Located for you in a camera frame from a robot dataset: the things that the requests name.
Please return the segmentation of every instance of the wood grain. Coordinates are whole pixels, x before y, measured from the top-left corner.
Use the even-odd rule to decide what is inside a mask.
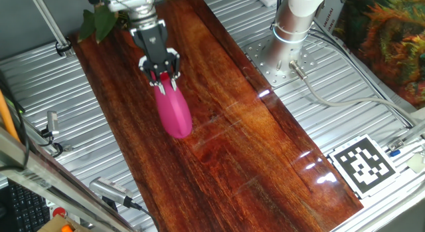
[[[72,40],[161,231],[330,231],[362,208],[203,0],[157,12],[193,118],[181,140],[161,126],[140,49],[119,31],[99,45]]]

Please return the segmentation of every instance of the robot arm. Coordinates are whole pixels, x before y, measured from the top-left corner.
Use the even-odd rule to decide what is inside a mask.
[[[130,33],[134,43],[143,49],[145,56],[140,59],[139,68],[149,79],[151,86],[158,86],[162,94],[165,89],[161,74],[166,72],[174,91],[175,80],[180,76],[180,55],[174,49],[168,49],[168,38],[164,20],[158,20],[155,0],[104,0],[111,12],[127,11]]]

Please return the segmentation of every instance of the pink plastic toy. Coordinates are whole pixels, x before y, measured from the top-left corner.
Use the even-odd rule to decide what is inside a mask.
[[[174,138],[184,138],[192,131],[192,118],[186,100],[179,88],[176,91],[171,86],[167,73],[161,74],[165,95],[154,86],[159,117],[165,131]]]

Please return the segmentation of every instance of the gray cable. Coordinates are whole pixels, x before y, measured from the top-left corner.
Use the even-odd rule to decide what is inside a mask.
[[[409,122],[412,123],[412,125],[414,126],[418,125],[418,122],[407,111],[405,111],[403,108],[397,106],[396,104],[388,100],[384,100],[380,98],[358,98],[358,99],[349,100],[345,102],[330,102],[330,101],[326,101],[325,99],[323,99],[316,93],[316,91],[313,89],[313,87],[311,86],[307,78],[305,78],[303,81],[305,82],[305,85],[307,85],[307,87],[309,88],[313,96],[315,96],[318,99],[318,101],[328,106],[349,106],[359,102],[378,102],[378,103],[390,106],[394,108],[395,110],[397,110],[402,116],[404,116],[407,120],[409,120]]]

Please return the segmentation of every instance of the silver connector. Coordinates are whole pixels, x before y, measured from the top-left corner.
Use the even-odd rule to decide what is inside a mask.
[[[295,60],[290,61],[290,68],[294,69],[297,72],[297,75],[301,80],[305,80],[307,78],[306,73],[299,67],[298,63]]]
[[[55,111],[47,112],[47,130],[52,136],[59,135],[58,113]]]
[[[129,189],[102,177],[97,177],[92,182],[90,182],[89,188],[92,191],[120,204],[124,204],[126,197],[133,197],[133,192],[131,192]]]

